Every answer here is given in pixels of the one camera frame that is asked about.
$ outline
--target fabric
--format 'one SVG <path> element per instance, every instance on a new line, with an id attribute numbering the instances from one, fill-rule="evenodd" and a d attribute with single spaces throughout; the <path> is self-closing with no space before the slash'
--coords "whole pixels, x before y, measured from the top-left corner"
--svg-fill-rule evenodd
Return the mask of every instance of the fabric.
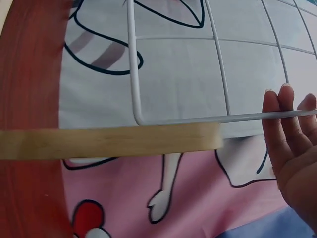
<path id="1" fill-rule="evenodd" d="M 0 36 L 13 0 L 0 0 Z"/>
<path id="2" fill-rule="evenodd" d="M 203 0 L 135 1 L 144 121 L 226 115 L 224 79 L 233 115 L 259 113 L 265 90 L 279 90 L 286 79 L 295 106 L 317 93 L 315 4 L 296 0 L 298 10 L 292 0 L 208 3 L 214 29 Z M 74 2 L 62 60 L 60 128 L 136 125 L 127 21 L 125 1 Z M 225 138 L 259 135 L 262 126 L 226 123 L 222 132 Z"/>
<path id="3" fill-rule="evenodd" d="M 80 238 L 92 229 L 113 238 L 214 238 L 286 207 L 262 136 L 230 139 L 218 151 L 63 165 Z"/>
<path id="4" fill-rule="evenodd" d="M 134 6 L 146 121 L 225 115 L 224 78 L 232 114 L 260 112 L 265 89 L 278 90 L 286 79 L 295 88 L 295 106 L 317 92 L 315 3 L 136 0 Z M 128 47 L 126 1 L 74 2 L 62 60 L 60 128 L 136 124 Z M 276 229 L 283 222 L 294 222 L 295 234 L 311 234 L 298 218 L 270 218 L 287 205 L 261 122 L 222 129 L 229 139 L 217 151 L 64 160 L 74 236 L 274 238 L 289 234 Z"/>

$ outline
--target black outline drawing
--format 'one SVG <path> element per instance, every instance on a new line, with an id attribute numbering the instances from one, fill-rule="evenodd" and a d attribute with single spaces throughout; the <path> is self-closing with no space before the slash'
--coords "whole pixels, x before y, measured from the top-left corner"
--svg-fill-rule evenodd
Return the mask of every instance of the black outline drawing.
<path id="1" fill-rule="evenodd" d="M 98 226 L 98 227 L 95 227 L 95 228 L 98 228 L 98 229 L 103 230 L 103 231 L 111 238 L 112 236 L 103 228 L 103 225 L 105 224 L 105 210 L 104 210 L 104 208 L 102 207 L 102 205 L 101 205 L 100 203 L 96 202 L 95 200 L 85 199 L 85 200 L 80 201 L 80 202 L 76 205 L 76 207 L 75 207 L 75 209 L 74 209 L 74 211 L 73 211 L 73 214 L 72 214 L 72 219 L 71 219 L 71 225 L 72 225 L 72 227 L 74 227 L 74 225 L 75 225 L 76 214 L 77 214 L 77 212 L 78 212 L 78 209 L 79 209 L 84 203 L 92 203 L 92 204 L 95 204 L 96 206 L 98 206 L 98 207 L 101 209 L 101 211 L 102 211 L 102 213 L 103 213 L 102 221 L 101 221 L 101 223 L 99 224 L 99 226 Z"/>
<path id="2" fill-rule="evenodd" d="M 102 165 L 106 162 L 110 162 L 112 160 L 115 160 L 117 159 L 118 157 L 109 157 L 107 159 L 104 159 L 104 160 L 100 160 L 100 161 L 97 161 L 97 162 L 93 162 L 91 164 L 87 164 L 87 165 L 79 165 L 79 166 L 70 166 L 67 164 L 66 160 L 62 160 L 63 161 L 63 164 L 64 166 L 68 169 L 68 170 L 83 170 L 83 169 L 87 169 L 87 168 L 91 168 L 91 167 L 95 167 L 95 166 L 98 166 L 98 165 Z"/>
<path id="3" fill-rule="evenodd" d="M 172 202 L 172 197 L 173 197 L 174 184 L 175 184 L 175 181 L 176 181 L 179 164 L 180 164 L 180 161 L 181 161 L 182 158 L 183 158 L 183 155 L 184 155 L 184 153 L 181 153 L 180 158 L 179 158 L 178 163 L 177 163 L 176 172 L 175 172 L 175 175 L 174 175 L 174 178 L 173 178 L 173 182 L 172 182 L 171 193 L 169 194 L 169 200 L 168 200 L 167 209 L 166 209 L 164 215 L 163 215 L 160 219 L 158 219 L 157 221 L 153 221 L 153 220 L 151 219 L 151 215 L 150 215 L 153 206 L 150 206 L 149 203 L 151 202 L 151 200 L 152 200 L 157 194 L 159 194 L 160 192 L 163 191 L 164 168 L 165 168 L 165 155 L 162 156 L 162 175 L 161 175 L 161 181 L 160 181 L 160 189 L 149 199 L 149 201 L 148 201 L 148 203 L 147 203 L 147 208 L 149 209 L 148 218 L 149 218 L 150 223 L 153 224 L 153 225 L 159 223 L 160 221 L 162 221 L 162 220 L 166 217 L 166 215 L 168 214 L 168 212 L 169 212 L 170 205 L 171 205 L 171 202 Z"/>
<path id="4" fill-rule="evenodd" d="M 223 165 L 222 165 L 222 163 L 221 163 L 221 161 L 220 161 L 220 159 L 219 159 L 217 150 L 214 151 L 214 154 L 215 154 L 216 160 L 217 160 L 217 162 L 218 162 L 220 168 L 222 169 L 222 171 L 223 171 L 224 174 L 226 175 L 227 179 L 229 180 L 230 186 L 233 187 L 233 188 L 246 187 L 246 186 L 249 186 L 250 184 L 253 184 L 253 183 L 255 183 L 255 182 L 274 181 L 274 180 L 276 180 L 275 178 L 270 178 L 270 179 L 258 179 L 258 180 L 252 180 L 252 181 L 250 181 L 250 182 L 248 182 L 248 183 L 245 183 L 245 184 L 243 184 L 243 185 L 233 185 L 232 182 L 231 182 L 231 180 L 230 180 L 230 177 L 229 177 L 227 171 L 225 170 L 225 168 L 223 167 Z M 264 159 L 263 159 L 261 165 L 263 164 L 263 166 L 264 166 L 264 163 L 265 163 L 266 158 L 267 158 L 267 152 L 265 153 L 265 156 L 264 156 Z"/>
<path id="5" fill-rule="evenodd" d="M 167 17 L 167 16 L 165 16 L 165 15 L 163 15 L 163 14 L 161 14 L 161 13 L 159 13 L 159 12 L 157 12 L 157 11 L 155 11 L 155 10 L 153 10 L 153 9 L 151 9 L 151 8 L 149 8 L 149 7 L 147 7 L 147 6 L 145 6 L 144 4 L 140 3 L 140 2 L 137 1 L 137 0 L 134 0 L 134 3 L 137 4 L 137 5 L 139 5 L 140 7 L 144 8 L 145 10 L 148 10 L 148 11 L 154 13 L 155 15 L 160 16 L 160 17 L 162 17 L 162 18 L 164 18 L 164 19 L 166 19 L 166 20 L 168 20 L 168 21 L 170 21 L 170 22 L 173 22 L 173 23 L 175 23 L 175 24 L 182 25 L 182 26 L 189 27 L 189 28 L 196 28 L 196 29 L 201 29 L 201 28 L 203 28 L 203 27 L 204 27 L 204 24 L 205 24 L 205 9 L 204 9 L 204 2 L 203 2 L 203 0 L 200 0 L 201 11 L 202 11 L 202 17 L 201 17 L 201 19 L 198 19 L 197 15 L 194 13 L 194 11 L 193 11 L 193 10 L 190 8 L 190 6 L 187 5 L 183 0 L 179 0 L 179 1 L 190 11 L 190 13 L 193 15 L 194 19 L 196 20 L 197 25 L 190 25 L 190 24 L 187 24 L 187 23 L 183 23 L 183 22 L 177 21 L 177 20 L 172 19 L 172 18 L 170 18 L 170 17 Z M 125 46 L 125 47 L 128 48 L 129 45 L 128 45 L 126 42 L 121 41 L 121 40 L 116 39 L 116 38 L 113 38 L 113 37 L 110 37 L 110 36 L 106 36 L 106 35 L 100 34 L 100 33 L 96 32 L 96 31 L 93 31 L 93 30 L 87 28 L 86 26 L 84 26 L 83 24 L 81 24 L 81 23 L 79 22 L 79 20 L 78 20 L 78 18 L 77 18 L 77 13 L 78 13 L 78 11 L 80 10 L 80 8 L 81 8 L 83 2 L 84 2 L 84 0 L 75 0 L 75 1 L 73 2 L 72 8 L 76 8 L 76 10 L 71 14 L 71 16 L 69 17 L 68 20 L 74 19 L 75 23 L 76 23 L 80 28 L 82 28 L 83 30 L 85 30 L 85 31 L 87 31 L 87 32 L 90 32 L 90 33 L 92 33 L 92 34 L 94 34 L 94 35 L 96 35 L 96 36 L 102 37 L 102 38 L 104 38 L 104 39 L 106 39 L 106 40 L 110 40 L 110 41 L 119 43 L 119 44 L 121 44 L 121 45 L 123 45 L 123 46 Z M 91 70 L 94 70 L 94 71 L 99 72 L 99 73 L 109 74 L 109 75 L 128 75 L 128 74 L 130 74 L 130 70 L 113 71 L 113 70 L 107 70 L 107 69 L 103 69 L 103 68 L 96 67 L 96 66 L 94 66 L 94 65 L 85 63 L 85 62 L 82 61 L 80 58 L 78 58 L 75 53 L 73 53 L 73 51 L 69 48 L 69 46 L 68 46 L 68 44 L 67 44 L 66 42 L 64 43 L 64 47 L 65 47 L 65 49 L 67 50 L 67 52 L 68 52 L 79 64 L 81 64 L 81 65 L 83 65 L 83 66 L 85 66 L 85 67 L 87 67 L 87 68 L 89 68 L 89 69 L 91 69 Z M 143 66 L 143 64 L 144 64 L 144 60 L 143 60 L 143 57 L 142 57 L 141 53 L 138 52 L 138 51 L 137 51 L 137 57 L 138 57 L 138 59 L 139 59 L 139 61 L 140 61 L 139 64 L 138 64 L 138 69 L 140 69 L 140 68 Z"/>
<path id="6" fill-rule="evenodd" d="M 145 6 L 144 4 L 140 3 L 137 0 L 134 0 L 134 3 L 139 5 L 140 7 L 143 7 L 144 9 L 154 13 L 155 15 L 158 15 L 158 16 L 160 16 L 160 17 L 162 17 L 162 18 L 164 18 L 164 19 L 166 19 L 168 21 L 171 21 L 171 22 L 175 23 L 175 24 L 178 24 L 178 25 L 181 25 L 181 26 L 186 26 L 186 27 L 189 27 L 189 28 L 196 28 L 196 29 L 203 28 L 204 25 L 205 25 L 205 9 L 204 9 L 203 0 L 200 0 L 201 10 L 202 10 L 202 18 L 201 18 L 201 20 L 198 19 L 197 15 L 194 13 L 194 11 L 190 8 L 189 5 L 187 5 L 183 0 L 179 0 L 179 1 L 192 13 L 192 15 L 193 15 L 194 19 L 197 21 L 198 25 L 189 25 L 187 23 L 183 23 L 181 21 L 174 20 L 174 19 L 172 19 L 172 18 L 170 18 L 168 16 L 165 16 L 165 15 L 163 15 L 163 14 L 161 14 L 161 13 L 159 13 L 159 12 L 157 12 L 157 11 L 147 7 L 147 6 Z"/>
<path id="7" fill-rule="evenodd" d="M 79 26 L 80 28 L 82 28 L 83 30 L 89 32 L 89 33 L 92 33 L 96 36 L 99 36 L 99 37 L 102 37 L 106 40 L 110 40 L 110 41 L 113 41 L 113 42 L 116 42 L 116 43 L 119 43 L 125 47 L 129 47 L 128 43 L 124 42 L 124 41 L 121 41 L 119 39 L 116 39 L 116 38 L 113 38 L 113 37 L 110 37 L 110 36 L 106 36 L 106 35 L 103 35 L 103 34 L 100 34 L 96 31 L 93 31 L 89 28 L 87 28 L 86 26 L 84 26 L 83 24 L 81 24 L 79 22 L 79 20 L 77 19 L 77 13 L 78 11 L 80 10 L 84 0 L 81 0 L 80 3 L 78 3 L 79 0 L 75 1 L 74 4 L 73 4 L 73 8 L 77 7 L 77 9 L 71 14 L 71 16 L 69 17 L 68 20 L 74 18 L 74 21 L 75 23 L 77 24 L 77 26 Z M 96 66 L 93 66 L 91 64 L 88 64 L 88 63 L 85 63 L 83 62 L 81 59 L 79 59 L 76 54 L 73 53 L 73 51 L 69 48 L 68 44 L 65 42 L 64 43 L 64 47 L 65 49 L 67 50 L 67 52 L 81 65 L 89 68 L 89 69 L 92 69 L 96 72 L 99 72 L 99 73 L 104 73 L 104 74 L 109 74 L 109 75 L 128 75 L 130 74 L 130 70 L 123 70 L 123 71 L 113 71 L 113 70 L 107 70 L 107 69 L 103 69 L 103 68 L 99 68 L 99 67 L 96 67 Z M 139 59 L 139 64 L 138 64 L 138 69 L 140 69 L 144 63 L 144 60 L 143 60 L 143 57 L 142 55 L 140 54 L 140 52 L 137 51 L 137 57 Z"/>

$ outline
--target wooden strip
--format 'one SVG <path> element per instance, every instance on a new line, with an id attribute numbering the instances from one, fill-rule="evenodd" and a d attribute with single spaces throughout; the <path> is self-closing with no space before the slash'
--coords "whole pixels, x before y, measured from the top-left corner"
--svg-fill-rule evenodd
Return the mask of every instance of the wooden strip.
<path id="1" fill-rule="evenodd" d="M 65 159 L 156 155 L 217 149 L 215 122 L 101 129 L 0 132 L 0 158 Z"/>
<path id="2" fill-rule="evenodd" d="M 0 36 L 13 0 L 0 0 Z"/>

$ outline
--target cartoon cat paw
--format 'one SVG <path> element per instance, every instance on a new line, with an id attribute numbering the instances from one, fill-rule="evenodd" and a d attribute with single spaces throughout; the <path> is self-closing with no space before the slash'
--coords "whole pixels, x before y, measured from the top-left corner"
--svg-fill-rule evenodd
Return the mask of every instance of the cartoon cat paw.
<path id="1" fill-rule="evenodd" d="M 149 201 L 149 219 L 152 224 L 160 222 L 167 214 L 170 206 L 170 192 L 159 191 Z"/>

